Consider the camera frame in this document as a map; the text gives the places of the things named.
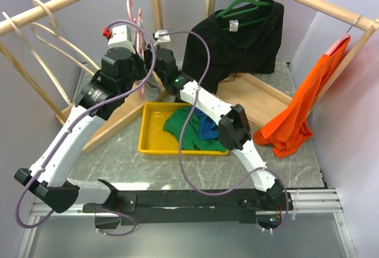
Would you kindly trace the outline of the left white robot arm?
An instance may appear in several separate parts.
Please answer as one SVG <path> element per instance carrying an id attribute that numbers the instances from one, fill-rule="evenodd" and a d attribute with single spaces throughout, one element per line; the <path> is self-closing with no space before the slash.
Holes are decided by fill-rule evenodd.
<path id="1" fill-rule="evenodd" d="M 98 180 L 88 182 L 69 178 L 69 171 L 92 135 L 136 91 L 134 83 L 146 80 L 155 66 L 154 49 L 145 58 L 125 47 L 108 49 L 89 83 L 75 100 L 69 117 L 48 149 L 30 168 L 20 168 L 14 178 L 52 211 L 63 213 L 73 204 L 98 204 L 110 212 L 118 206 L 117 190 Z"/>

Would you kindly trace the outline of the pink plastic hanger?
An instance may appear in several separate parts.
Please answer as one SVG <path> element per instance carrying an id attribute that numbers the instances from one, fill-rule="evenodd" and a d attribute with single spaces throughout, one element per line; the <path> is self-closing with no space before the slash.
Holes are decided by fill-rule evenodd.
<path id="1" fill-rule="evenodd" d="M 136 23 L 138 26 L 143 27 L 143 16 L 142 16 L 142 9 L 139 8 L 137 17 L 133 17 L 132 14 L 132 6 L 133 6 L 133 1 L 132 0 L 126 0 L 126 8 L 127 8 L 127 13 L 129 16 L 130 21 Z M 140 30 L 136 30 L 135 33 L 135 39 L 134 39 L 134 46 L 139 54 L 139 56 L 144 60 L 144 37 L 143 34 Z M 138 90 L 139 98 L 143 99 L 144 98 L 144 86 L 142 86 Z"/>

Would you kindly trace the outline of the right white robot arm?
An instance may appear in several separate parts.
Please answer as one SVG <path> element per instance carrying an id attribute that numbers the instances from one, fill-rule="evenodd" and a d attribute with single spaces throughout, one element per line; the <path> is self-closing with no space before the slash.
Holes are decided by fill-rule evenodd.
<path id="1" fill-rule="evenodd" d="M 249 172 L 236 186 L 219 193 L 201 191 L 183 174 L 185 180 L 203 195 L 222 196 L 233 192 L 248 177 L 253 180 L 255 189 L 260 194 L 260 205 L 265 209 L 274 209 L 282 204 L 289 209 L 289 194 L 283 181 L 266 167 L 250 134 L 250 126 L 244 108 L 218 99 L 200 86 L 200 83 L 178 70 L 174 54 L 169 49 L 148 47 L 145 50 L 145 64 L 150 72 L 155 72 L 163 87 L 171 95 L 192 105 L 190 112 L 196 108 L 209 116 L 219 128 L 218 139 L 223 147 L 230 150 Z"/>

